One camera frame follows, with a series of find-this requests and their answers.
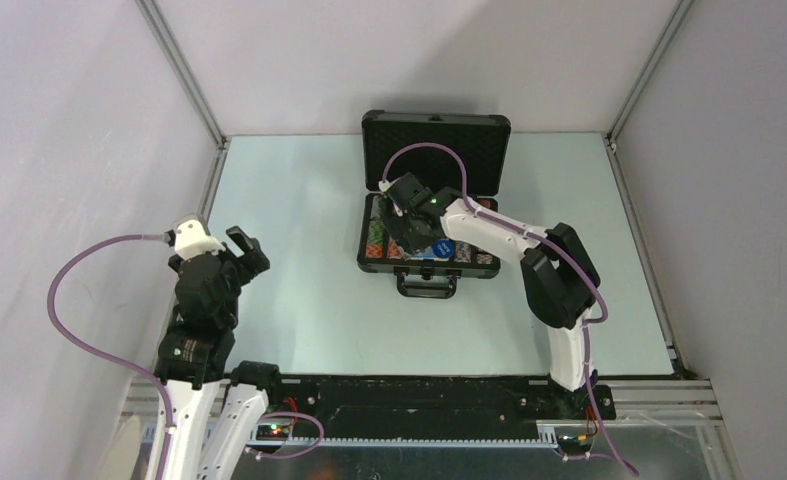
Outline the black poker set case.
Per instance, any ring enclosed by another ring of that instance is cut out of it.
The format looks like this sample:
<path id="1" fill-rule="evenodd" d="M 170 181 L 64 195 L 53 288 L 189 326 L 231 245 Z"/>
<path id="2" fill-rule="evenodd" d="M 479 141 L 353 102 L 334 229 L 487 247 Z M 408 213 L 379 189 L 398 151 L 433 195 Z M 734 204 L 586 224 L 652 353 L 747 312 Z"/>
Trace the black poker set case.
<path id="1" fill-rule="evenodd" d="M 358 267 L 391 274 L 397 291 L 411 298 L 449 299 L 461 278 L 492 279 L 499 258 L 453 241 L 448 261 L 411 261 L 389 236 L 379 216 L 379 183 L 412 173 L 434 192 L 467 188 L 477 203 L 498 208 L 504 159 L 512 131 L 500 114 L 404 113 L 369 110 L 361 120 L 365 187 Z"/>

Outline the blue round button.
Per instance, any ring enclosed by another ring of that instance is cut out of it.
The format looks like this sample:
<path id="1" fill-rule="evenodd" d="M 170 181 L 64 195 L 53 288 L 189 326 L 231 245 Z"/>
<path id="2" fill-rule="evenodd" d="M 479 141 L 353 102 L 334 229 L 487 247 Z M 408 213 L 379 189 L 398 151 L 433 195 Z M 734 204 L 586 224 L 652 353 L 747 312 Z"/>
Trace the blue round button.
<path id="1" fill-rule="evenodd" d="M 431 251 L 437 259 L 448 260 L 455 255 L 455 245 L 449 239 L 440 239 L 431 245 Z"/>

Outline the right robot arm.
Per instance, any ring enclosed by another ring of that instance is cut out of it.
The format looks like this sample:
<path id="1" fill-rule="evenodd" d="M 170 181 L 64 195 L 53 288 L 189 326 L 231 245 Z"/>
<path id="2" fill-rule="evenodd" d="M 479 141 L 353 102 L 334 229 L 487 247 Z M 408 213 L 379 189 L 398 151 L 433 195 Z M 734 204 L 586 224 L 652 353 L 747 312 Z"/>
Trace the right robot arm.
<path id="1" fill-rule="evenodd" d="M 403 254 L 441 240 L 469 244 L 519 266 L 527 305 L 547 327 L 554 411 L 575 418 L 591 403 L 584 385 L 592 372 L 583 326 L 600 300 L 600 279 L 575 232 L 563 223 L 529 226 L 495 212 L 462 192 L 438 192 L 412 174 L 379 183 L 380 217 Z"/>

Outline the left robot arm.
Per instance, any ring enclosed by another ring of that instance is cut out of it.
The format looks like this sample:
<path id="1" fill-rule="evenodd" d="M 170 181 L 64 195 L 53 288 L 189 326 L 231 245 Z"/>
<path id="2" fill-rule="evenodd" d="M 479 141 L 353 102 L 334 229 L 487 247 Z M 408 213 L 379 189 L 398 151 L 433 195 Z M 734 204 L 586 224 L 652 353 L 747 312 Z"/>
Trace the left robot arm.
<path id="1" fill-rule="evenodd" d="M 158 349 L 164 425 L 154 438 L 149 479 L 230 478 L 256 423 L 285 403 L 277 365 L 243 361 L 226 369 L 242 288 L 270 267 L 257 239 L 237 226 L 226 233 L 239 254 L 197 219 L 169 233 L 176 304 Z"/>

